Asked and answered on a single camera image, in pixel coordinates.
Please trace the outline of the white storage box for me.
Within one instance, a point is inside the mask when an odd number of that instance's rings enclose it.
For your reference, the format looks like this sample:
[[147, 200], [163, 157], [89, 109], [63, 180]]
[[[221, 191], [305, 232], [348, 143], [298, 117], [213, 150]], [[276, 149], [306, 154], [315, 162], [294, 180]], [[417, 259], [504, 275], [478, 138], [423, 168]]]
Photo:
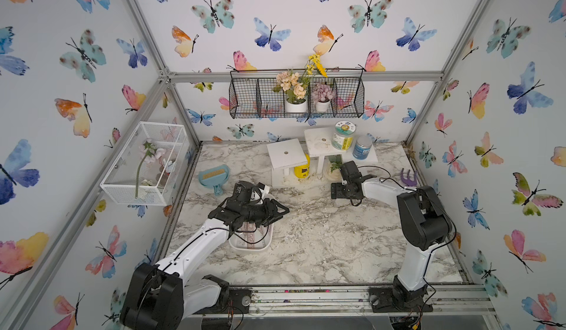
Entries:
[[230, 197], [226, 209], [233, 213], [228, 228], [230, 247], [237, 252], [261, 252], [268, 248], [273, 237], [273, 228], [266, 225], [269, 218], [265, 199], [255, 197], [244, 201], [240, 197]]

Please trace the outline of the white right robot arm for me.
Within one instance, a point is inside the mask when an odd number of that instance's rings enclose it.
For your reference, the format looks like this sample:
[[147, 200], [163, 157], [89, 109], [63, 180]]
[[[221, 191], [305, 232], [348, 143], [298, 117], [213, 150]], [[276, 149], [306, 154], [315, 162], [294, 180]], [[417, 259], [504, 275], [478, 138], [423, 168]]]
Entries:
[[345, 199], [358, 206], [370, 199], [397, 208], [407, 248], [394, 284], [407, 292], [424, 290], [428, 265], [452, 231], [452, 223], [435, 189], [404, 187], [393, 178], [363, 175], [353, 161], [341, 166], [340, 175], [342, 181], [331, 186], [333, 200]]

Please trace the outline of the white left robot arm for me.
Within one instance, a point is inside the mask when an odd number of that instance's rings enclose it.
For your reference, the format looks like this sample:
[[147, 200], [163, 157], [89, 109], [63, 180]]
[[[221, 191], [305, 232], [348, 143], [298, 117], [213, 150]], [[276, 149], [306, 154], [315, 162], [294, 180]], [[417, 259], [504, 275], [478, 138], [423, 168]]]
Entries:
[[243, 225], [269, 228], [289, 214], [265, 184], [238, 181], [231, 196], [213, 209], [198, 231], [169, 256], [138, 266], [125, 296], [120, 323], [129, 329], [177, 329], [181, 321], [203, 310], [231, 312], [230, 285], [213, 275], [190, 284], [195, 271]]

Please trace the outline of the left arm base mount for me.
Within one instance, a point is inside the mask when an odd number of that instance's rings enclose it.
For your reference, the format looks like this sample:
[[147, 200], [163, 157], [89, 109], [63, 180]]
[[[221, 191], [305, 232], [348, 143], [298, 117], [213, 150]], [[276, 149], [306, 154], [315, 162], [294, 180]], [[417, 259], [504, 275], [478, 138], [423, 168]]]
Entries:
[[230, 311], [249, 313], [252, 291], [248, 288], [233, 287], [228, 281], [214, 275], [206, 275], [201, 280], [206, 286], [218, 286], [218, 296], [214, 303], [196, 312], [197, 315], [228, 314]]

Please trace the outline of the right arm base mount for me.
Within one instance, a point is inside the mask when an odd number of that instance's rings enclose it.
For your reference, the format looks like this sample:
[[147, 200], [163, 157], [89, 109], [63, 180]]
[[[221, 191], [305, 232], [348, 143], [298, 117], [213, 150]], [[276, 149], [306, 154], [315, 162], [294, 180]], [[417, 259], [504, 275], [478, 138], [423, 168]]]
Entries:
[[368, 301], [374, 313], [433, 312], [433, 307], [425, 303], [427, 285], [418, 290], [407, 290], [398, 280], [388, 287], [368, 289]]

